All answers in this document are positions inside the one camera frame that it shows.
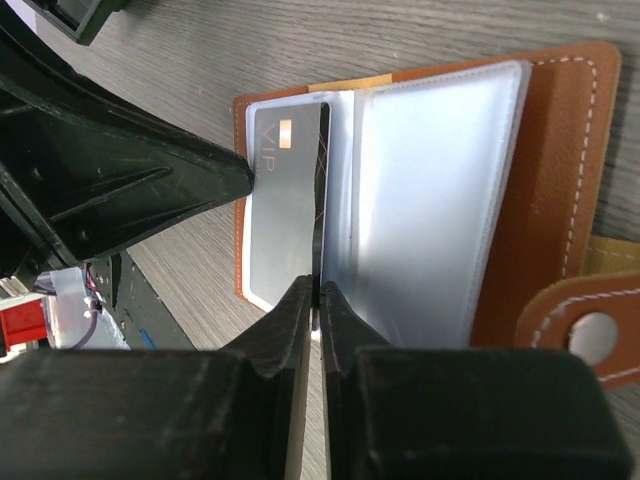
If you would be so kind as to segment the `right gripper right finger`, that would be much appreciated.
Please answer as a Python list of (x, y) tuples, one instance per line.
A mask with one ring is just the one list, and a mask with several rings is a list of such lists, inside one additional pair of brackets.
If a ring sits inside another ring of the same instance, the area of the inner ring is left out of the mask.
[(627, 479), (591, 369), (558, 350), (391, 345), (339, 287), (320, 295), (332, 479)]

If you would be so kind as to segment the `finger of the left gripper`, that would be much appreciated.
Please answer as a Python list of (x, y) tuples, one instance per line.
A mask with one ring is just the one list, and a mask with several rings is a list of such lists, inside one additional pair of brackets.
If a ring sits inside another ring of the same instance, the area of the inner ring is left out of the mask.
[(84, 81), (22, 24), (1, 28), (1, 273), (128, 248), (250, 193), (245, 158)]

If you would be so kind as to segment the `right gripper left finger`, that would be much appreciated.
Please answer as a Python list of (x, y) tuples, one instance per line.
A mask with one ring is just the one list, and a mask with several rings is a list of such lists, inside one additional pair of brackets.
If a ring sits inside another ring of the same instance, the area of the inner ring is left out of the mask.
[(224, 347), (48, 350), (1, 369), (5, 479), (297, 479), (312, 280)]

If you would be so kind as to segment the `brown leather card holder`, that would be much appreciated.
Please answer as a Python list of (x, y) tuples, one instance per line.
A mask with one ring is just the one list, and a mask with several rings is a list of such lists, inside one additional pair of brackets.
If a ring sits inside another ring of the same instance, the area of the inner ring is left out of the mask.
[(591, 232), (621, 58), (607, 42), (527, 52), (515, 163), (472, 326), (475, 347), (567, 349), (616, 333), (604, 388), (639, 378), (639, 247)]

